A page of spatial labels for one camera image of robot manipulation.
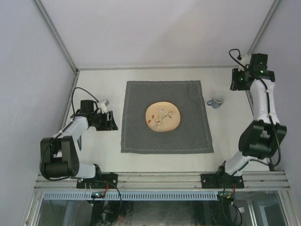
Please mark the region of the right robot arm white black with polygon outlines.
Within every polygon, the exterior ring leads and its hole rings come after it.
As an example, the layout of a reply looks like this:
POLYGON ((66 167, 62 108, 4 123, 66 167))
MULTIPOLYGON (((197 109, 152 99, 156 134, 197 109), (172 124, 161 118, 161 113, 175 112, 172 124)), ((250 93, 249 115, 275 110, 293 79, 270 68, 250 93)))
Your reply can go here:
POLYGON ((268 55, 254 53, 234 58, 239 67, 232 69, 230 90, 249 91, 253 101, 253 121, 239 138, 236 154, 213 173, 201 174, 204 189, 244 188, 243 171, 251 162, 263 163, 275 153, 287 134, 275 110, 275 74, 268 70, 268 55))

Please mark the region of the white mug blue handle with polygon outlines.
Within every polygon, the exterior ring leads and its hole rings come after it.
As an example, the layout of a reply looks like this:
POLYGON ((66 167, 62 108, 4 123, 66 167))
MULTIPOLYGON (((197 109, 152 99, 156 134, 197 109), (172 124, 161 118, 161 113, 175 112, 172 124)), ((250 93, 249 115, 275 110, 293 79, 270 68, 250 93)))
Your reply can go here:
POLYGON ((211 100, 208 100, 206 104, 212 107, 213 109, 217 109, 224 103, 224 100, 225 100, 224 94, 220 92, 216 92, 213 94, 211 100))

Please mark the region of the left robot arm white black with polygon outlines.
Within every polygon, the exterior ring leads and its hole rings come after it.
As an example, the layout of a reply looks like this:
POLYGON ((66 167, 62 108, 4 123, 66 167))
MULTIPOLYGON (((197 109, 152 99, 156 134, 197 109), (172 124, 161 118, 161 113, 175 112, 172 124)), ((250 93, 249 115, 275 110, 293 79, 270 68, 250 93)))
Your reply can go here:
POLYGON ((109 182, 96 163, 82 163, 79 152, 82 149, 82 134, 90 127, 96 131, 114 131, 118 127, 113 112, 107 110, 109 100, 82 100, 80 108, 71 115, 70 122, 52 137, 40 142, 40 172, 49 181, 69 178, 86 182, 92 188, 99 188, 109 182))

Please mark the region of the grey cloth placemat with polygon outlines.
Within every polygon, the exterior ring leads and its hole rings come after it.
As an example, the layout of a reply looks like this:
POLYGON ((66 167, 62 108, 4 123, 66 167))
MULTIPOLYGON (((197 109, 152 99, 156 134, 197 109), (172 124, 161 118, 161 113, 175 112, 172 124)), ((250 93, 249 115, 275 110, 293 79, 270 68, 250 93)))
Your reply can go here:
POLYGON ((213 142, 200 81, 128 81, 122 116, 121 152, 138 154, 213 153, 213 142), (180 115, 177 128, 155 131, 146 119, 149 106, 169 102, 163 123, 180 115))

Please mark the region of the beige bird pattern plate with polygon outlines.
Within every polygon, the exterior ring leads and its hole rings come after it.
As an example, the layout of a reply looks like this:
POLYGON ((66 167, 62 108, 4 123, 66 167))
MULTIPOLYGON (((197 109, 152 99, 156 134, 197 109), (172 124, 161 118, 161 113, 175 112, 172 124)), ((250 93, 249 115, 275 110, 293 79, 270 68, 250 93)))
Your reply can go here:
POLYGON ((170 102, 156 102, 147 108, 145 119, 151 130, 168 132, 180 125, 181 114, 179 109, 170 102))

